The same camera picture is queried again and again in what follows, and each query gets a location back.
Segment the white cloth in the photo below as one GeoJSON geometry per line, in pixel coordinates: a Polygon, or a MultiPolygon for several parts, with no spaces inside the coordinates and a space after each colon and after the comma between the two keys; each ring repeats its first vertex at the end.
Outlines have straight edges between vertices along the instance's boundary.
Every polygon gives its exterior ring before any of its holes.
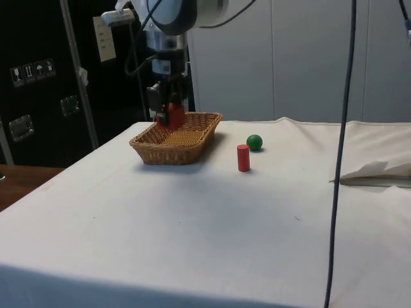
{"type": "MultiPolygon", "coordinates": [[[[128,141],[148,125],[0,213],[0,307],[322,307],[339,126],[222,122],[199,163],[146,166],[128,141]]],[[[356,136],[404,129],[349,124],[343,170],[378,160],[356,136]]],[[[341,186],[333,307],[410,307],[410,205],[341,186]]]]}

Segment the black cabinet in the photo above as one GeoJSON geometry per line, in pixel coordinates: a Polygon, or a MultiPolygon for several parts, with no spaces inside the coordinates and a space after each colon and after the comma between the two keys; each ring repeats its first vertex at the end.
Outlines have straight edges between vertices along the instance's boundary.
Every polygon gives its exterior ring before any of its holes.
{"type": "Polygon", "coordinates": [[[92,146],[60,3],[6,0],[0,14],[0,115],[13,160],[67,167],[92,146]]]}

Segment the woven basket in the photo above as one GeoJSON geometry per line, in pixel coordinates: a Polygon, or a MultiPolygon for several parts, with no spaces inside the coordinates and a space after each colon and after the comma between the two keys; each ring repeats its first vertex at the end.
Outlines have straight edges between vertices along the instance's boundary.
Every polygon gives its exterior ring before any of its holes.
{"type": "Polygon", "coordinates": [[[217,113],[186,112],[186,123],[178,130],[165,130],[155,123],[130,140],[130,145],[145,164],[192,164],[212,141],[221,120],[217,113]]]}

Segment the red block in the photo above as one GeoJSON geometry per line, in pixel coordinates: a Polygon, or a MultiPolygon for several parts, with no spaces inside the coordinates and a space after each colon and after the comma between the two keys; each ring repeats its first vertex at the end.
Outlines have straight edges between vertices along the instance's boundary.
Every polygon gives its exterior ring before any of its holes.
{"type": "Polygon", "coordinates": [[[250,171],[250,147],[246,144],[237,146],[238,170],[241,172],[250,171]]]}

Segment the black cable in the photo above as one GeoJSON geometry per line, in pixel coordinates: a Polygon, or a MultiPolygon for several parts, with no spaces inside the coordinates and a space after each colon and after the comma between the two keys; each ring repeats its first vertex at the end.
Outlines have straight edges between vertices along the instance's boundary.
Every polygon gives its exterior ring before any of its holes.
{"type": "Polygon", "coordinates": [[[341,118],[341,129],[340,129],[340,140],[338,143],[337,166],[335,168],[333,210],[331,214],[331,230],[330,230],[330,235],[329,235],[328,280],[327,280],[327,291],[326,291],[326,299],[324,302],[324,308],[329,307],[329,299],[331,297],[331,286],[333,284],[335,225],[337,222],[338,191],[340,188],[342,152],[344,148],[344,137],[345,137],[345,126],[347,123],[349,91],[350,91],[350,86],[351,86],[351,76],[353,73],[353,62],[354,62],[357,1],[356,0],[351,0],[351,1],[352,2],[351,2],[351,30],[350,30],[350,42],[349,42],[349,58],[348,58],[347,74],[345,76],[344,101],[342,105],[342,118],[341,118]]]}
{"type": "MultiPolygon", "coordinates": [[[[131,40],[132,45],[136,45],[136,43],[134,42],[134,32],[133,32],[132,24],[128,25],[128,30],[130,32],[130,40],[131,40]]],[[[137,58],[137,52],[136,52],[135,48],[133,49],[133,58],[134,58],[134,63],[136,65],[136,67],[139,67],[139,60],[137,58]]],[[[148,122],[146,100],[144,98],[143,83],[141,82],[141,74],[140,73],[137,73],[137,83],[139,85],[139,93],[140,93],[141,106],[143,107],[144,120],[146,122],[148,122]]]]}
{"type": "Polygon", "coordinates": [[[401,11],[403,12],[404,19],[405,19],[406,21],[409,20],[409,18],[408,18],[408,13],[407,13],[407,9],[405,8],[404,0],[399,0],[399,5],[400,5],[400,7],[401,7],[401,11]]]}
{"type": "Polygon", "coordinates": [[[256,0],[251,0],[251,2],[249,4],[247,4],[246,6],[244,6],[236,15],[228,18],[226,21],[223,21],[220,24],[215,24],[214,26],[203,26],[203,27],[200,27],[200,28],[202,28],[202,29],[215,29],[215,28],[219,28],[221,26],[224,26],[225,24],[228,24],[233,19],[240,16],[243,12],[245,12],[245,10],[247,10],[250,6],[252,6],[254,4],[254,2],[256,2],[256,0]]]}
{"type": "Polygon", "coordinates": [[[125,73],[127,76],[129,76],[129,77],[134,77],[135,75],[137,75],[137,73],[139,72],[139,70],[140,70],[141,68],[143,68],[142,65],[146,62],[146,61],[144,61],[144,62],[143,62],[139,67],[137,67],[134,71],[131,71],[131,72],[130,72],[130,71],[128,70],[128,68],[129,68],[129,66],[130,66],[130,61],[131,61],[131,59],[132,59],[132,57],[133,57],[133,50],[136,48],[136,44],[137,44],[137,42],[138,42],[141,34],[143,33],[144,28],[146,27],[148,21],[149,21],[150,18],[152,17],[154,11],[155,11],[155,10],[158,8],[158,6],[160,5],[161,1],[162,1],[162,0],[158,0],[158,1],[154,4],[154,6],[152,7],[152,9],[148,12],[148,15],[147,15],[146,19],[145,19],[145,20],[143,21],[143,23],[141,24],[141,27],[140,27],[139,31],[137,32],[136,36],[134,37],[134,41],[132,41],[132,43],[131,43],[131,45],[130,45],[130,49],[128,50],[128,55],[127,55],[127,57],[126,57],[126,61],[125,61],[125,64],[124,64],[124,73],[125,73]]]}

